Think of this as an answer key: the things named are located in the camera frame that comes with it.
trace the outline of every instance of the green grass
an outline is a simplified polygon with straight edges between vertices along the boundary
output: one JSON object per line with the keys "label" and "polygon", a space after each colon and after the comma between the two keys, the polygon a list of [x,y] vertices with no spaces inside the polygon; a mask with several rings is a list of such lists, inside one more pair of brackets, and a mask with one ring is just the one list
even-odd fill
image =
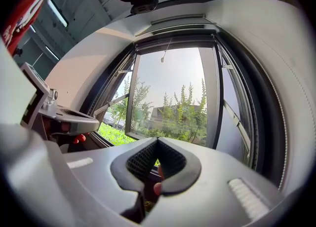
{"label": "green grass", "polygon": [[98,133],[115,146],[125,145],[136,141],[135,139],[126,136],[123,131],[114,129],[105,123],[101,123]]}

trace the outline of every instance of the window glass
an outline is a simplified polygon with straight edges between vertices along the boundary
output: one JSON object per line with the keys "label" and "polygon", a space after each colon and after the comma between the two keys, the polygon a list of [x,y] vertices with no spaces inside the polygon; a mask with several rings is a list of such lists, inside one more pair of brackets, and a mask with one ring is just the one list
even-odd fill
{"label": "window glass", "polygon": [[[240,118],[236,92],[228,69],[223,69],[224,99]],[[243,141],[241,134],[233,122],[233,118],[223,109],[221,132],[216,150],[225,152],[238,160],[242,160]]]}
{"label": "window glass", "polygon": [[141,55],[130,131],[205,146],[207,112],[198,48]]}
{"label": "window glass", "polygon": [[[131,74],[132,72],[126,74],[112,101],[124,94],[129,93]],[[128,144],[135,141],[134,139],[125,135],[127,100],[128,98],[125,98],[124,100],[107,109],[98,130],[98,133],[103,138],[115,146]]]}

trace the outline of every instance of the white wall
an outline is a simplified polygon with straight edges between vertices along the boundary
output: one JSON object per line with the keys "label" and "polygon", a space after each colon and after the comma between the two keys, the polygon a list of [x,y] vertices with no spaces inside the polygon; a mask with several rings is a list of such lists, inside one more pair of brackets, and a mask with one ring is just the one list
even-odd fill
{"label": "white wall", "polygon": [[278,93],[286,120],[287,168],[283,192],[306,178],[316,146],[316,52],[303,14],[277,0],[216,0],[206,17],[235,36],[260,61]]}
{"label": "white wall", "polygon": [[97,30],[73,47],[54,67],[46,82],[58,90],[58,104],[79,110],[97,78],[112,60],[150,27],[151,21],[204,13],[204,3],[183,4],[123,18]]}

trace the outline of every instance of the ceiling light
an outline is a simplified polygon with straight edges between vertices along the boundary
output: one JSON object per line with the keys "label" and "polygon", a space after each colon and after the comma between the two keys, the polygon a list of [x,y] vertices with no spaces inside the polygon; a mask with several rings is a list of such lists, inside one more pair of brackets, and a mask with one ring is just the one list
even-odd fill
{"label": "ceiling light", "polygon": [[47,46],[45,47],[57,60],[59,60],[59,58]]}
{"label": "ceiling light", "polygon": [[31,30],[36,33],[36,30],[34,29],[34,27],[32,25],[30,25]]}
{"label": "ceiling light", "polygon": [[52,0],[47,0],[48,6],[51,8],[51,10],[54,12],[54,14],[57,16],[59,21],[65,26],[68,26],[67,20],[64,18],[64,16],[59,12],[59,9],[56,7],[55,3]]}

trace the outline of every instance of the window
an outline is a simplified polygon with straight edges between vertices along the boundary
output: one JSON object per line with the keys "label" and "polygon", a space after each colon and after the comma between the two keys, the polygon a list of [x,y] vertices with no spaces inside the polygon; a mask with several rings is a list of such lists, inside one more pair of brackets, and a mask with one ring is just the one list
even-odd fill
{"label": "window", "polygon": [[[112,101],[129,93],[132,72],[126,73],[123,81],[115,92]],[[101,122],[98,133],[115,146],[128,144],[135,140],[125,135],[125,120],[127,110],[127,98],[110,106]]]}
{"label": "window", "polygon": [[164,54],[139,58],[127,135],[164,136],[205,146],[207,103],[199,48]]}
{"label": "window", "polygon": [[138,45],[133,67],[117,67],[98,133],[115,146],[168,137],[251,165],[254,122],[240,69],[209,36],[193,40]]}

